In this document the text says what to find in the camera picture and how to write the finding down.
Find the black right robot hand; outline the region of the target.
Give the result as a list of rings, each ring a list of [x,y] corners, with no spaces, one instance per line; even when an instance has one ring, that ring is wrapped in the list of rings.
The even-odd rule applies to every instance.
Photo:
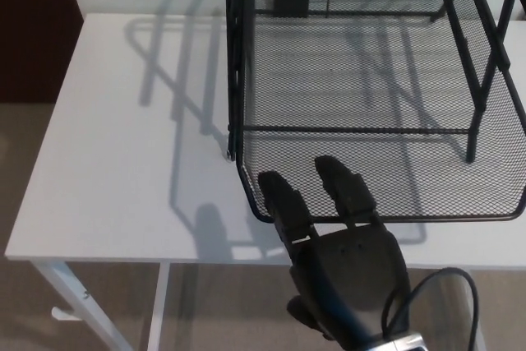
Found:
[[[318,156],[315,167],[344,229],[320,235],[301,193],[276,171],[258,175],[266,209],[291,260],[298,295],[288,314],[344,350],[364,349],[404,335],[409,314],[395,315],[410,293],[408,270],[395,236],[376,212],[362,176],[338,159]]]

